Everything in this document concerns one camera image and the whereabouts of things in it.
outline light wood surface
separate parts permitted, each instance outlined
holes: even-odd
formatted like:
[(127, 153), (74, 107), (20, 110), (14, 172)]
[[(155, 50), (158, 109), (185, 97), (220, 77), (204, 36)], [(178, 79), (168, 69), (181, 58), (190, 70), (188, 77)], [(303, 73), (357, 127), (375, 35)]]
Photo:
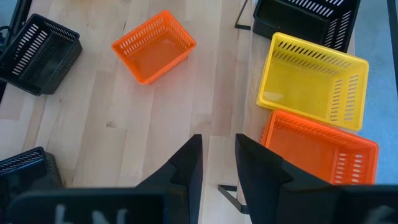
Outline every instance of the light wood surface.
[[(258, 141), (270, 115), (255, 104), (270, 41), (234, 28), (243, 2), (33, 1), (31, 13), (81, 35), (83, 52), (54, 95), (34, 97), (7, 86), (0, 159), (42, 146), (55, 155), (67, 187), (132, 187), (200, 133), (200, 223), (250, 223), (217, 191), (218, 184), (238, 183), (235, 134)], [(252, 24), (252, 7), (249, 2), (241, 24)], [(111, 44), (164, 9), (197, 47), (152, 85), (140, 85)]]

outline plastic basket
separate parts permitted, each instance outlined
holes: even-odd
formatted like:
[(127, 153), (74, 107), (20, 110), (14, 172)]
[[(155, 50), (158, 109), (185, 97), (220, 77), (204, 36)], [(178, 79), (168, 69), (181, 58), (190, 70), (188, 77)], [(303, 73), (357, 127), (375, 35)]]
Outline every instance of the plastic basket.
[(54, 93), (80, 55), (79, 37), (33, 14), (0, 58), (0, 78), (36, 96)]
[(259, 106), (362, 128), (367, 61), (281, 33), (274, 35), (269, 52)]
[(139, 83), (150, 84), (188, 57), (195, 46), (173, 15), (162, 11), (112, 48)]
[(62, 187), (57, 163), (52, 154), (37, 147), (0, 162), (0, 223), (8, 205), (28, 190)]
[(259, 0), (253, 32), (283, 32), (347, 52), (360, 0)]
[(285, 111), (272, 112), (261, 144), (331, 184), (374, 184), (377, 143)]

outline orange plastic basket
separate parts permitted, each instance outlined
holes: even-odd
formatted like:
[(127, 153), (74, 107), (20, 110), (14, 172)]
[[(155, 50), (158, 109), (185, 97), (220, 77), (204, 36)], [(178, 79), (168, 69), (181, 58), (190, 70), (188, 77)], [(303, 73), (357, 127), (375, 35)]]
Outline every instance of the orange plastic basket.
[(176, 66), (196, 42), (169, 11), (162, 11), (116, 41), (112, 48), (141, 84), (150, 84)]
[(274, 111), (261, 144), (331, 184), (374, 184), (379, 146), (354, 134)]

